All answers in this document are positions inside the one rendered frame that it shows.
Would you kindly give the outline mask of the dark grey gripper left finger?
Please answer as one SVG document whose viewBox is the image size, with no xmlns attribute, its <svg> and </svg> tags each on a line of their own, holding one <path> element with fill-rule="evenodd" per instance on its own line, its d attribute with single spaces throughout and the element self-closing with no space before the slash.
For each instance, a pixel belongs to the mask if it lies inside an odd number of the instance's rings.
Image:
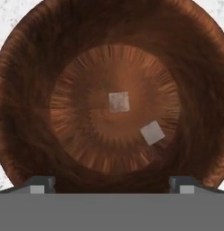
<svg viewBox="0 0 224 231">
<path fill-rule="evenodd" d="M 55 192 L 55 178 L 53 176 L 33 176 L 22 186 L 0 190 L 0 194 L 26 193 L 26 194 L 52 194 Z"/>
</svg>

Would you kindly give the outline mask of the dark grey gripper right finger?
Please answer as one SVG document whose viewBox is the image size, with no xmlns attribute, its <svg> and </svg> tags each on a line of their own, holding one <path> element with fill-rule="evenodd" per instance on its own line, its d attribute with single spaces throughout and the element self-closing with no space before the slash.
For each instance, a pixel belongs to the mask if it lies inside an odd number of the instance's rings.
<svg viewBox="0 0 224 231">
<path fill-rule="evenodd" d="M 174 194 L 198 194 L 198 193 L 221 193 L 224 190 L 212 187 L 204 187 L 193 177 L 189 176 L 172 176 L 169 179 L 170 192 Z"/>
</svg>

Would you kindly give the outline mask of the white ice cube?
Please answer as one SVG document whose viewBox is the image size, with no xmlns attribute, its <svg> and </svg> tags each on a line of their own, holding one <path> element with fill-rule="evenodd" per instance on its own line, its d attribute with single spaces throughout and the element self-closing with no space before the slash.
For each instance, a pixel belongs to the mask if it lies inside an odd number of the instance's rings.
<svg viewBox="0 0 224 231">
<path fill-rule="evenodd" d="M 141 129 L 141 134 L 149 145 L 157 143 L 165 137 L 163 130 L 156 121 L 144 126 Z"/>
<path fill-rule="evenodd" d="M 109 110 L 112 113 L 128 112 L 129 106 L 129 95 L 127 92 L 109 93 Z"/>
</svg>

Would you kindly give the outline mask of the brown wooden bowl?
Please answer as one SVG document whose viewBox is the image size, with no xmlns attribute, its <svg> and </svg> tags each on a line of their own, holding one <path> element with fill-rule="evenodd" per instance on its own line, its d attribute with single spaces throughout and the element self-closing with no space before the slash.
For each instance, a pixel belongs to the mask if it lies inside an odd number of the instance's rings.
<svg viewBox="0 0 224 231">
<path fill-rule="evenodd" d="M 127 92 L 128 112 L 109 110 Z M 156 121 L 165 137 L 149 145 Z M 0 50 L 0 163 L 14 185 L 165 193 L 224 180 L 224 32 L 193 0 L 41 0 Z"/>
</svg>

